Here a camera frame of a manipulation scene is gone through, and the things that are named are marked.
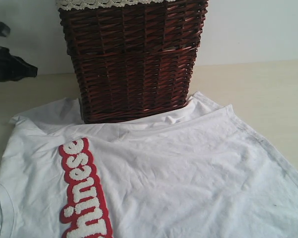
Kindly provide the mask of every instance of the lace trim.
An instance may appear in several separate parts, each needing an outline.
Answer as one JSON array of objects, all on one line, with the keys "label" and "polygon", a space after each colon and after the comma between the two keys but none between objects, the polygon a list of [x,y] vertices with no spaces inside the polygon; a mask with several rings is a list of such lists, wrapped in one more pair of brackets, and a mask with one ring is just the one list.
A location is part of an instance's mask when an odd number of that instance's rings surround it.
[{"label": "lace trim", "polygon": [[96,9],[99,7],[123,7],[124,5],[148,4],[151,2],[176,1],[176,0],[56,0],[57,8],[63,10],[85,8]]}]

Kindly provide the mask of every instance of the brown wicker basket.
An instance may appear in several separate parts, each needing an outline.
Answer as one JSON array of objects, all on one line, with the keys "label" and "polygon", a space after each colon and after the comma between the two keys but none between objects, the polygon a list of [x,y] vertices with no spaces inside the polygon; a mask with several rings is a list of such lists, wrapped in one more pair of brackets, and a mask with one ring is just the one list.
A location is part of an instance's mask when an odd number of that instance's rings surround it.
[{"label": "brown wicker basket", "polygon": [[60,11],[85,123],[186,104],[207,0]]}]

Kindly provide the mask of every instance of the black object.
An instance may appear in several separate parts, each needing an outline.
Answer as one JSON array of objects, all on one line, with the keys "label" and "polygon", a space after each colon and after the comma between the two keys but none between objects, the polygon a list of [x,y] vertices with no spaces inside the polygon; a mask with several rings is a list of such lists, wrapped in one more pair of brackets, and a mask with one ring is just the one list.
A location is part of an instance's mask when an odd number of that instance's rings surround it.
[{"label": "black object", "polygon": [[[9,34],[10,28],[0,22],[0,36],[7,37]],[[37,72],[37,67],[28,64],[20,57],[12,56],[8,48],[0,47],[0,82],[36,77]]]}]

